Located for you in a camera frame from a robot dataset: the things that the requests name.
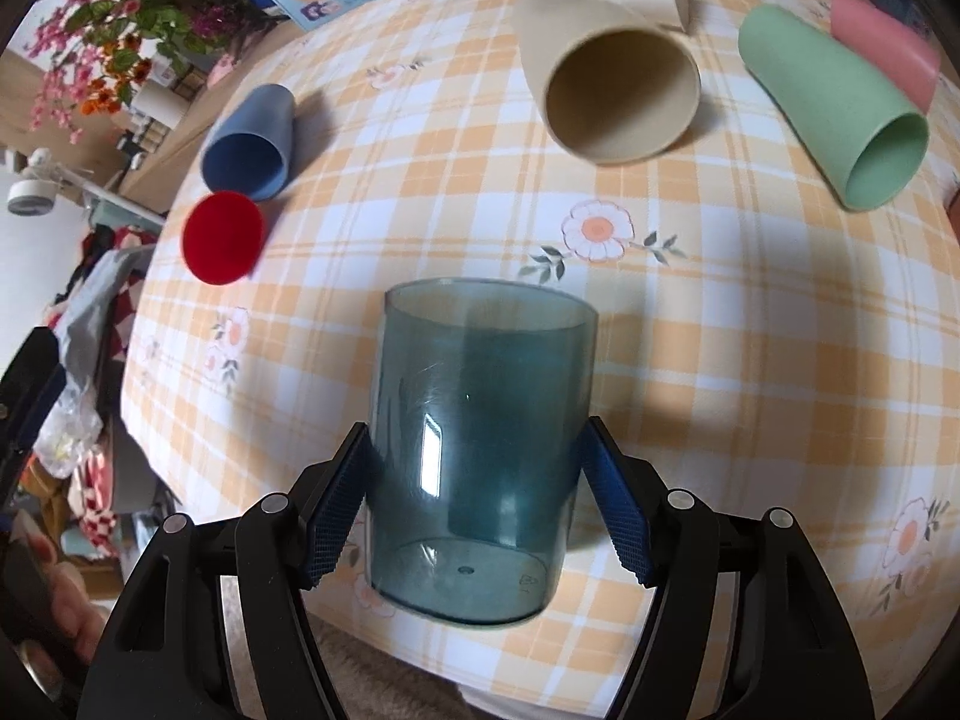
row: orange checkered pattern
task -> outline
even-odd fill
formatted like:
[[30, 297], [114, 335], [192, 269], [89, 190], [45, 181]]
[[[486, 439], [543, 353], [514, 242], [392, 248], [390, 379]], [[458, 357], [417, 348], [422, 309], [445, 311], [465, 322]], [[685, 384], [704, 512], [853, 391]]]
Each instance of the orange checkered pattern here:
[[[826, 0], [693, 0], [704, 100], [659, 158], [594, 167], [547, 136], [513, 0], [379, 0], [259, 65], [298, 101], [295, 178], [263, 256], [224, 288], [179, 233], [140, 303], [123, 413], [199, 520], [233, 517], [328, 459], [368, 417], [384, 290], [434, 276], [544, 283], [601, 314], [592, 407], [625, 451], [717, 511], [792, 509], [824, 562], [885, 712], [957, 607], [960, 93], [942, 81], [928, 157], [889, 205], [841, 209], [737, 52], [761, 2], [826, 29]], [[650, 601], [584, 488], [545, 613], [497, 631], [395, 610], [363, 575], [360, 517], [314, 610], [474, 688], [602, 715]], [[731, 589], [718, 594], [730, 608]], [[726, 650], [715, 615], [696, 709]]]

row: transparent teal cup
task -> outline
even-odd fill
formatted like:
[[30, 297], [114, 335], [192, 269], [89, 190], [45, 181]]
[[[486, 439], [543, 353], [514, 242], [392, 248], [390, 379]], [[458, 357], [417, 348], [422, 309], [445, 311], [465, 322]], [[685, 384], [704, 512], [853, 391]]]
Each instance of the transparent teal cup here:
[[392, 603], [502, 625], [560, 579], [597, 313], [563, 293], [440, 279], [386, 295], [368, 581]]

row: table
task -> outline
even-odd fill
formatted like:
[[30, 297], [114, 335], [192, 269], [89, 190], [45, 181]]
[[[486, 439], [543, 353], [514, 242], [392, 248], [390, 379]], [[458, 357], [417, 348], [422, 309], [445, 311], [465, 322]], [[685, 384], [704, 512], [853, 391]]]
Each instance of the table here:
[[[658, 159], [597, 169], [547, 136], [513, 0], [380, 0], [264, 60], [296, 94], [296, 178], [250, 278], [200, 284], [184, 181], [140, 303], [123, 415], [198, 520], [234, 517], [368, 415], [384, 290], [433, 276], [544, 280], [600, 313], [592, 408], [625, 451], [717, 511], [792, 509], [883, 712], [956, 612], [960, 579], [960, 92], [943, 81], [915, 180], [841, 210], [736, 50], [762, 1], [821, 28], [827, 0], [694, 0], [704, 102]], [[469, 631], [382, 602], [363, 515], [307, 596], [362, 640], [474, 688], [602, 715], [650, 594], [581, 490], [549, 609]], [[718, 608], [731, 591], [718, 594]], [[696, 709], [726, 651], [715, 615]]]

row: blue cup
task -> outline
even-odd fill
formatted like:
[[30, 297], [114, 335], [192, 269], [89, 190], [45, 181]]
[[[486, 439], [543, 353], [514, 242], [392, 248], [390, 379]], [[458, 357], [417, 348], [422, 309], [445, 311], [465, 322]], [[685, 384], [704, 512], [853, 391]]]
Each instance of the blue cup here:
[[227, 117], [200, 162], [210, 191], [269, 200], [286, 185], [294, 145], [294, 95], [275, 83], [258, 86]]

